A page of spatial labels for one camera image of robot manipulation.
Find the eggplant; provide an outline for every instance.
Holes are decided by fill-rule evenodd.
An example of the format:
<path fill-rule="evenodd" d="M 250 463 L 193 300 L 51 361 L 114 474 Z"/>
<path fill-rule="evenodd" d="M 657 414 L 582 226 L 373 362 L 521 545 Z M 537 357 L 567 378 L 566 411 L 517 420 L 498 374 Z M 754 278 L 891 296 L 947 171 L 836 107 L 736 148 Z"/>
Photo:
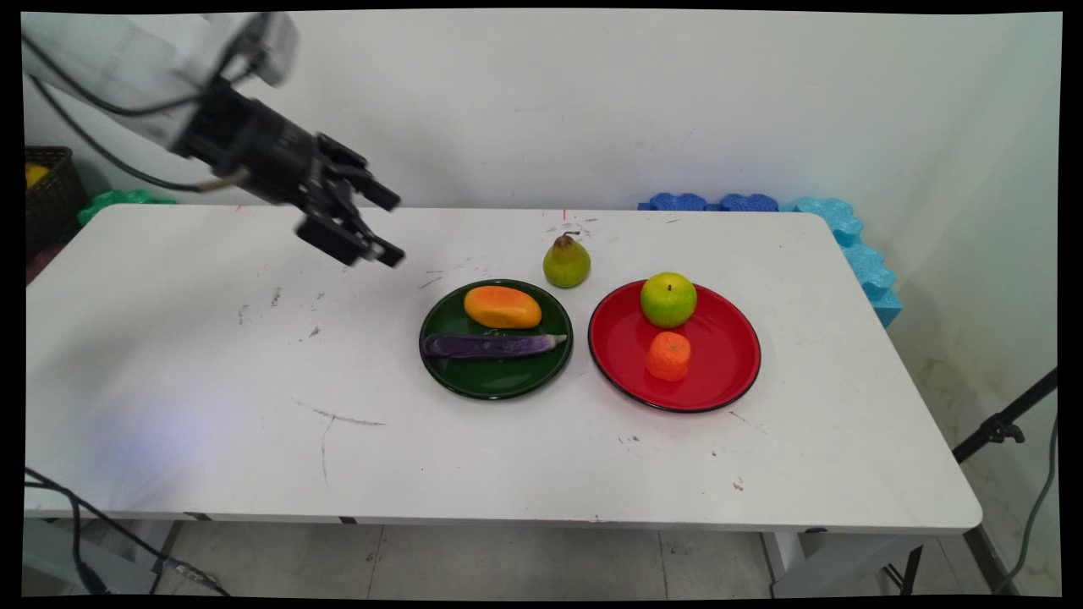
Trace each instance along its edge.
<path fill-rule="evenodd" d="M 566 334 L 538 336 L 433 334 L 425 338 L 421 352 L 430 358 L 456 360 L 524 358 L 552 351 L 564 340 L 567 340 Z"/>

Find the table leg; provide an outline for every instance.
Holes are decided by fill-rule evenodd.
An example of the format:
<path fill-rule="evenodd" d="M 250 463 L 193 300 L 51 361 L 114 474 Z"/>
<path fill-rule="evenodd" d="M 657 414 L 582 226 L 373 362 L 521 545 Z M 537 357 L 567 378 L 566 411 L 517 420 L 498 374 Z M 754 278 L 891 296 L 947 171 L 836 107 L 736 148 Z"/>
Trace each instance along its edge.
<path fill-rule="evenodd" d="M 71 534 L 73 531 L 37 518 L 24 518 L 23 565 L 81 588 L 82 582 L 71 559 Z M 113 592 L 147 594 L 154 585 L 155 573 L 149 567 L 132 562 L 87 540 L 79 543 L 79 553 Z"/>
<path fill-rule="evenodd" d="M 822 546 L 805 556 L 797 533 L 765 533 L 774 578 L 771 593 L 775 598 L 827 596 L 839 584 L 875 572 L 927 541 L 916 535 L 823 534 Z"/>

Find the mango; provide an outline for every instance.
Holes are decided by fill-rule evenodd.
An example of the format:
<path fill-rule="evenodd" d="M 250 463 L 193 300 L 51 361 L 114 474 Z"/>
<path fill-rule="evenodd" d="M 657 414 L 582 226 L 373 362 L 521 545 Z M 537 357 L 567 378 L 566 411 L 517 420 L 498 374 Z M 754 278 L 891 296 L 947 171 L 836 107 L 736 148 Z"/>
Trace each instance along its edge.
<path fill-rule="evenodd" d="M 542 323 L 542 308 L 526 293 L 501 285 L 483 285 L 462 300 L 467 315 L 486 327 L 530 328 Z"/>

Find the robotic arm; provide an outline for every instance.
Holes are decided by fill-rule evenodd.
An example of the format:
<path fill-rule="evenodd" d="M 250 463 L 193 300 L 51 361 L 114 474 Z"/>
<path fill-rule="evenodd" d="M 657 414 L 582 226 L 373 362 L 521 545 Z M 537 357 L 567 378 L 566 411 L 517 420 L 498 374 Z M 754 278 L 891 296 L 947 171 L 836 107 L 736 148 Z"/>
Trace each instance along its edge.
<path fill-rule="evenodd" d="M 276 87 L 288 76 L 298 35 L 286 14 L 22 13 L 22 29 L 23 69 L 51 104 L 40 81 L 174 154 L 198 158 L 220 178 L 182 189 L 235 184 L 269 203 L 295 205 L 305 215 L 297 235 L 343 264 L 402 260 L 403 251 L 374 234 L 353 205 L 354 192 L 389 211 L 400 203 L 369 173 L 368 161 L 231 86 L 255 75 Z M 226 79 L 236 63 L 247 67 Z"/>

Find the yellow fruit in basket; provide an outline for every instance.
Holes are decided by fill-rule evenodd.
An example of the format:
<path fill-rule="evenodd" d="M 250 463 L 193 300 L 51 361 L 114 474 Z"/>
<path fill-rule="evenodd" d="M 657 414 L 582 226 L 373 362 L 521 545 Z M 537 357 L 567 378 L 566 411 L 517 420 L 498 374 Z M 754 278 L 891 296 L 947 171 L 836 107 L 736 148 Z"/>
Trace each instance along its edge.
<path fill-rule="evenodd" d="M 34 184 L 38 183 L 38 180 L 41 180 L 42 178 L 45 177 L 45 173 L 49 173 L 49 168 L 48 167 L 42 167 L 42 166 L 34 164 L 34 163 L 27 163 L 26 164 L 26 190 L 32 189 Z"/>

